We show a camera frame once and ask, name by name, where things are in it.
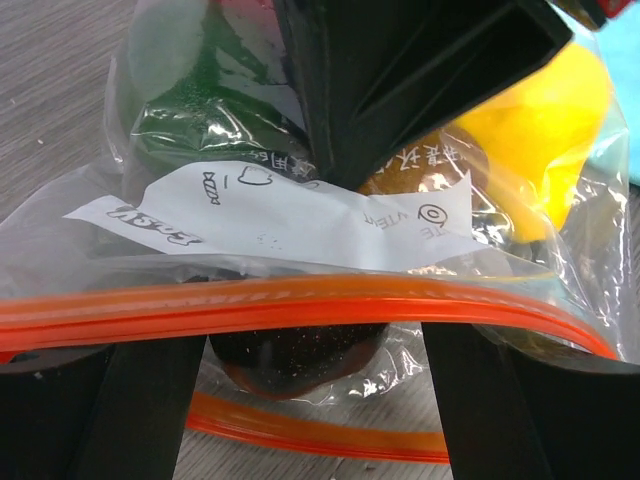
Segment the clear zip top bag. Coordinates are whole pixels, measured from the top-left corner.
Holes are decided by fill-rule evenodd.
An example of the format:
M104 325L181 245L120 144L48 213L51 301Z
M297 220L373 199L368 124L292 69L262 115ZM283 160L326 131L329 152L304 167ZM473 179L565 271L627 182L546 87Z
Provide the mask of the clear zip top bag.
M137 3L133 18L146 1ZM105 92L106 147L1 224L1 355L203 336L186 429L308 454L450 465L425 323L532 332L639 367L627 132L605 122L561 229L518 243L470 176L364 195L312 158L157 161L130 144L124 48ZM361 371L300 397L237 386L209 337L384 323Z

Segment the yellow fake pear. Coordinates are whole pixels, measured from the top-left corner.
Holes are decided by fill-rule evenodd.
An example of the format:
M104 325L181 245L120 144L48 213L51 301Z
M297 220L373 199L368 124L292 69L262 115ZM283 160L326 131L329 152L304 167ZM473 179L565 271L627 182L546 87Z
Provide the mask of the yellow fake pear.
M455 119L489 160L487 193L529 243L561 229L608 114L608 74L572 43L544 68Z

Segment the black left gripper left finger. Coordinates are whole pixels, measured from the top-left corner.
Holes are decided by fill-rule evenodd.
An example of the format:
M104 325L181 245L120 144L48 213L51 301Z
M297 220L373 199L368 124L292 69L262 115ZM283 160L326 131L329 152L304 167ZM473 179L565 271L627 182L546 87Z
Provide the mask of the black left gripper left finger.
M2 353L2 478L172 478L205 343Z

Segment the red yellow fake apple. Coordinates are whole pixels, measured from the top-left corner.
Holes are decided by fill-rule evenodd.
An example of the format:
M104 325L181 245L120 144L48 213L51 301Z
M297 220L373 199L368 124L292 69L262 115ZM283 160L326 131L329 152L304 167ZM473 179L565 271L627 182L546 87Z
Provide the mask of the red yellow fake apple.
M364 369L381 348L384 323L214 334L212 350L240 388L288 400Z

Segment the brown fake kiwi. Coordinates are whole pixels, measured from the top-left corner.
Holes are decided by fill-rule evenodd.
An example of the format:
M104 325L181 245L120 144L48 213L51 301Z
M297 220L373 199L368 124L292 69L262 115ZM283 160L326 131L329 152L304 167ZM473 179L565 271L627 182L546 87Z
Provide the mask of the brown fake kiwi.
M364 195L442 191L465 176L478 188L488 184L489 160L464 129L449 124L404 147L359 189Z

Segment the dark green fake avocado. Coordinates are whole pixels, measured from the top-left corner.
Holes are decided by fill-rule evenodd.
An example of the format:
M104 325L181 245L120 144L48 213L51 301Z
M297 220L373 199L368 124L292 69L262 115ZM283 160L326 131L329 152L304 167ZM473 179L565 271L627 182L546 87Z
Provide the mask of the dark green fake avocado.
M130 144L157 161L305 158L271 1L146 1L124 48Z

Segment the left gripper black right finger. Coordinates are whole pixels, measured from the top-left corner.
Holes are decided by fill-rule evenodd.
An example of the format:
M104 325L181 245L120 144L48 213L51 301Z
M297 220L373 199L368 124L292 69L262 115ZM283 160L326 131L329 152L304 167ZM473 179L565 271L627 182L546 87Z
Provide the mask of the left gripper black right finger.
M638 478L638 365L516 329L422 331L454 478Z

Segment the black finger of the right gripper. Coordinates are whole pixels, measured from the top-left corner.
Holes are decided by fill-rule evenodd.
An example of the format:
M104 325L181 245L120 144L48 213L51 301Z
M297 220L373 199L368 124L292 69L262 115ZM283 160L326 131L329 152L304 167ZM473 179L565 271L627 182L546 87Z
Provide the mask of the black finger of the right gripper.
M360 187L411 142L546 65L572 33L545 1L278 1L320 177Z

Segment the teal t-shirt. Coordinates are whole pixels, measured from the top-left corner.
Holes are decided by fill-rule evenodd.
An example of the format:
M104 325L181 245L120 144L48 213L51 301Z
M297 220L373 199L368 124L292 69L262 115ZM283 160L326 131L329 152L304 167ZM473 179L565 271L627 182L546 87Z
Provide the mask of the teal t-shirt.
M600 61L609 77L611 100L609 123L616 118L627 132L627 178L639 186L639 2L631 1L621 14L601 30L591 30L561 1L551 1L574 33L574 42L589 50Z

